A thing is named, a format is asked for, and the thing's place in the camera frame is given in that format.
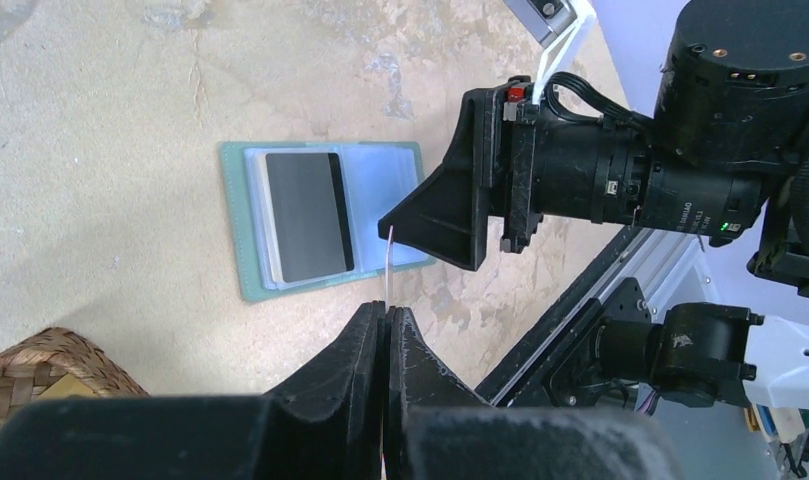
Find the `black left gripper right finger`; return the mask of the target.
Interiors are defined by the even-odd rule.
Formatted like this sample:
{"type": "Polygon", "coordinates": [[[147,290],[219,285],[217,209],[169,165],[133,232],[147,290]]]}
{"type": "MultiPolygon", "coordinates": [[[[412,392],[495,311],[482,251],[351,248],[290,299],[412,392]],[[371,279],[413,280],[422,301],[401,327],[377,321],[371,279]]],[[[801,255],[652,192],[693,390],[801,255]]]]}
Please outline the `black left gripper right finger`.
{"type": "Polygon", "coordinates": [[[412,311],[384,320],[388,479],[680,479],[651,419],[617,409],[501,408],[427,346],[412,311]]]}

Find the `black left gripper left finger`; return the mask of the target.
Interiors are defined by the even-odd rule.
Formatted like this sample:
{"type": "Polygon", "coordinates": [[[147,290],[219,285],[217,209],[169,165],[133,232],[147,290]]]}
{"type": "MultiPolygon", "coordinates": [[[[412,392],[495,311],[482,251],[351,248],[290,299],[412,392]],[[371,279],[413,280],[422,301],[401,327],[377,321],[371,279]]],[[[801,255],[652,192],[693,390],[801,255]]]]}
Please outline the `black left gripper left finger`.
{"type": "Polygon", "coordinates": [[[263,394],[35,403],[0,430],[0,479],[377,479],[385,312],[263,394]]]}

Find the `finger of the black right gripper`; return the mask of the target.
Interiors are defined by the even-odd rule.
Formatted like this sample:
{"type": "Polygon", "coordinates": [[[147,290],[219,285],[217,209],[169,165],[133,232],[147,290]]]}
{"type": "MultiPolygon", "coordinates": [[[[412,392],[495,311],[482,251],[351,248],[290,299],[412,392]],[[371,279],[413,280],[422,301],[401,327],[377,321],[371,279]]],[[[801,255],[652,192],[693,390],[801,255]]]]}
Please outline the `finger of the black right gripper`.
{"type": "Polygon", "coordinates": [[[484,262],[491,193],[502,178],[506,87],[462,97],[459,118],[439,166],[377,223],[379,237],[467,271],[484,262]]]}

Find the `black card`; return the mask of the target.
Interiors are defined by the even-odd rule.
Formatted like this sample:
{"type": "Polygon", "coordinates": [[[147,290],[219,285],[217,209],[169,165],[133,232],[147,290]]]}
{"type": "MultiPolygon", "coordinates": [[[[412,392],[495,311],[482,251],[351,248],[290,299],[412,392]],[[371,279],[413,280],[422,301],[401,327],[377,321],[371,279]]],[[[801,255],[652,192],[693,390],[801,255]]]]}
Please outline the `black card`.
{"type": "Polygon", "coordinates": [[[341,162],[333,152],[264,156],[272,209],[275,278],[309,281],[354,269],[341,162]]]}

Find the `gold card with stripe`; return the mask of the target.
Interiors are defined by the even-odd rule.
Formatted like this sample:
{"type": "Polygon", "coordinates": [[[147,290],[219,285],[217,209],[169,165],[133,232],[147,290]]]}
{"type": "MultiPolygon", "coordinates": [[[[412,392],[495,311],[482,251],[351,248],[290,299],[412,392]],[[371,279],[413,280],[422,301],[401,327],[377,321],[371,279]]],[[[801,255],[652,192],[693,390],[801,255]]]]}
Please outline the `gold card with stripe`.
{"type": "Polygon", "coordinates": [[[393,253],[394,226],[390,225],[387,231],[387,243],[384,257],[384,302],[387,310],[393,306],[393,253]]]}

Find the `teal leather card holder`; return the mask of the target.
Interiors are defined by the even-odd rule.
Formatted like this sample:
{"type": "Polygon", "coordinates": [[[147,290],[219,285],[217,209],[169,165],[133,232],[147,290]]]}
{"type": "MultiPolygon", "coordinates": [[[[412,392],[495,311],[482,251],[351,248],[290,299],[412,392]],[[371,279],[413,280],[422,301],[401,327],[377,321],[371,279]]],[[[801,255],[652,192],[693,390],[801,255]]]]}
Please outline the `teal leather card holder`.
{"type": "Polygon", "coordinates": [[[414,142],[225,141],[219,155],[248,303],[434,261],[378,233],[424,178],[414,142]]]}

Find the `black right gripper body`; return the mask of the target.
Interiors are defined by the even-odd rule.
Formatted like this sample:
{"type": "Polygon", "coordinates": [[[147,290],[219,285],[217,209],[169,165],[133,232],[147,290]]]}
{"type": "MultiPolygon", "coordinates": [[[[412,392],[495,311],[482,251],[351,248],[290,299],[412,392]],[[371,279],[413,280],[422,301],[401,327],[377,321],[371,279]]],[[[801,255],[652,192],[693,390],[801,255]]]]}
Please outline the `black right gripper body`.
{"type": "Polygon", "coordinates": [[[654,146],[646,121],[581,79],[558,84],[599,114],[570,111],[552,86],[541,98],[525,78],[508,86],[502,251],[521,252],[546,216],[706,236],[714,246],[754,226],[768,197],[759,175],[692,166],[654,146]]]}

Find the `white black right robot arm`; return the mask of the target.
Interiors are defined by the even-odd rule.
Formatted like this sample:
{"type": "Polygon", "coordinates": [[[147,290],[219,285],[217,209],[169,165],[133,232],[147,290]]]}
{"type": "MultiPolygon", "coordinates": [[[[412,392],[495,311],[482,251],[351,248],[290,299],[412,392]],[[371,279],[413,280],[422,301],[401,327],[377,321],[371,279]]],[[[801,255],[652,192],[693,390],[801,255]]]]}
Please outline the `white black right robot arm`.
{"type": "MultiPolygon", "coordinates": [[[[474,271],[487,223],[525,249],[545,216],[730,244],[763,220],[748,269],[809,298],[809,1],[691,1],[680,11],[652,115],[542,62],[466,92],[437,169],[383,216],[379,235],[474,271]]],[[[809,410],[809,327],[691,302],[661,322],[637,292],[590,300],[503,406],[592,406],[633,385],[689,407],[809,410]]]]}

